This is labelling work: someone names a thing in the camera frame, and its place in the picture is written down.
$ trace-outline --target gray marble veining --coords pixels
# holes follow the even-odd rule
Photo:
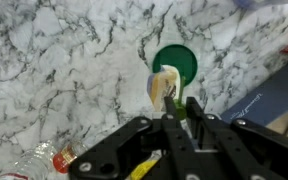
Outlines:
[[[149,116],[151,63],[169,44],[198,58],[184,96],[219,114],[288,61],[279,54],[288,5],[246,12],[231,0],[0,0],[0,171],[40,141],[92,145]]]

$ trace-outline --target screw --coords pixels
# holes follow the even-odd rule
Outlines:
[[[172,114],[167,114],[166,117],[167,117],[167,119],[173,119],[174,118],[174,116]]]
[[[215,116],[212,115],[212,114],[208,114],[208,115],[206,115],[206,117],[207,117],[208,119],[215,119]]]
[[[147,124],[147,120],[142,119],[142,120],[141,120],[141,123],[142,123],[142,124]]]
[[[246,122],[243,119],[238,119],[236,122],[237,124],[242,125],[242,126],[246,125]]]
[[[188,174],[186,175],[185,180],[200,180],[200,178],[196,176],[195,174]]]
[[[265,180],[265,178],[263,178],[263,177],[260,176],[260,175],[253,174],[253,175],[251,176],[251,180]]]
[[[92,164],[89,162],[82,163],[79,167],[81,172],[87,172],[92,169]]]

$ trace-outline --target white marble surface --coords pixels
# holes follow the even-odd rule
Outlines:
[[[0,0],[0,171],[40,141],[92,144],[151,114],[151,63],[174,43],[199,60],[184,95],[219,114],[287,62],[278,51],[288,44],[288,5],[245,12],[231,0]]]

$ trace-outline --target green circular lid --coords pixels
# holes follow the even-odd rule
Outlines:
[[[190,84],[198,69],[194,53],[182,45],[169,45],[160,50],[153,61],[153,73],[161,70],[161,65],[171,65],[177,68],[181,77],[185,76],[185,86]]]

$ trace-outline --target blue surface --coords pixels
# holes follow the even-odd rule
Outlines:
[[[288,64],[246,95],[221,117],[226,122],[243,117],[266,126],[288,111]]]

